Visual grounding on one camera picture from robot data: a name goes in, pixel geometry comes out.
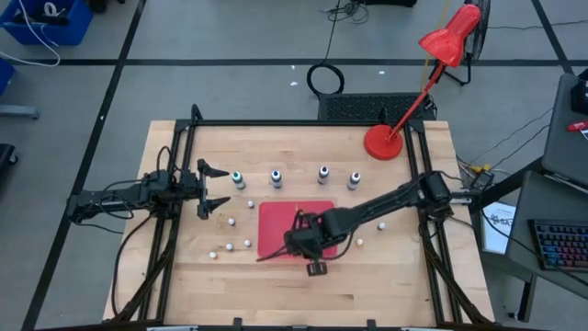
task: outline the lamp base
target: lamp base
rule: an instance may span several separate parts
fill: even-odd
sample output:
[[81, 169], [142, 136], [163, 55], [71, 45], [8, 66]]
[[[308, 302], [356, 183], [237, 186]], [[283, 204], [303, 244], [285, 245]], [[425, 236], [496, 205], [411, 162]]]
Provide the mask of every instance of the lamp base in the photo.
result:
[[391, 160], [402, 151], [402, 137], [396, 133], [390, 141], [390, 126], [380, 124], [372, 127], [364, 137], [364, 147], [368, 154], [378, 160]]

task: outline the red lamp shade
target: red lamp shade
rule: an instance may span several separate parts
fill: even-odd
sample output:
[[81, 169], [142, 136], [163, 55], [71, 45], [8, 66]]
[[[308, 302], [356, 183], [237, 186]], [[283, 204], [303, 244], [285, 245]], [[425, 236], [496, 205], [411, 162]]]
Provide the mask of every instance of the red lamp shade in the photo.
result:
[[461, 62], [466, 37], [480, 21], [481, 12], [475, 5], [464, 5], [443, 29], [424, 36], [419, 44], [442, 63], [457, 67]]

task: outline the red desk lamp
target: red desk lamp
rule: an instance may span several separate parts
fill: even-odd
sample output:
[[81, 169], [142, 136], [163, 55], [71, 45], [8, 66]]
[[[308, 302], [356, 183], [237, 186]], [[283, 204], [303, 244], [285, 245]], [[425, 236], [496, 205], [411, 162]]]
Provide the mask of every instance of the red desk lamp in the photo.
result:
[[390, 125], [380, 124], [369, 129], [364, 138], [366, 151], [378, 160], [390, 160], [396, 157], [402, 150], [402, 137], [398, 131], [414, 110], [421, 104], [429, 93], [446, 66], [457, 67], [461, 62], [463, 44], [469, 33], [480, 21], [481, 12], [475, 5], [464, 5], [451, 18], [444, 29], [433, 31], [424, 36], [419, 44], [425, 51], [431, 53], [440, 62], [431, 76], [421, 95], [414, 101], [402, 119], [394, 128]]

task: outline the red mat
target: red mat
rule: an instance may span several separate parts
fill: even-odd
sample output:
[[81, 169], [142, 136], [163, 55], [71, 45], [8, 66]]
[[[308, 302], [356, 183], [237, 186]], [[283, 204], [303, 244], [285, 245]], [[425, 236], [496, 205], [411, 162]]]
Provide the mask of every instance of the red mat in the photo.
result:
[[[284, 233], [292, 228], [298, 210], [321, 213], [333, 208], [330, 201], [268, 201], [259, 205], [257, 255], [266, 257], [284, 245]], [[322, 251], [325, 257], [337, 255], [337, 246]]]

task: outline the small bottle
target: small bottle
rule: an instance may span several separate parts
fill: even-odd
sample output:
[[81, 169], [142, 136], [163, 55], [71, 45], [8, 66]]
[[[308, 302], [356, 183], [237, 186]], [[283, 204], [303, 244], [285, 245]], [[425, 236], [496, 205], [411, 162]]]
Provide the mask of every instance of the small bottle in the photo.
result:
[[245, 188], [245, 181], [243, 180], [243, 176], [239, 171], [235, 171], [232, 173], [232, 182], [235, 183], [237, 189]]
[[272, 171], [272, 185], [274, 188], [282, 187], [282, 174], [278, 170]]
[[356, 189], [357, 185], [359, 184], [359, 179], [361, 179], [359, 173], [351, 174], [351, 176], [349, 177], [349, 182], [347, 182], [347, 188], [349, 188], [349, 190]]
[[319, 184], [324, 185], [327, 183], [327, 181], [329, 180], [329, 168], [326, 166], [321, 166], [321, 168], [319, 169]]

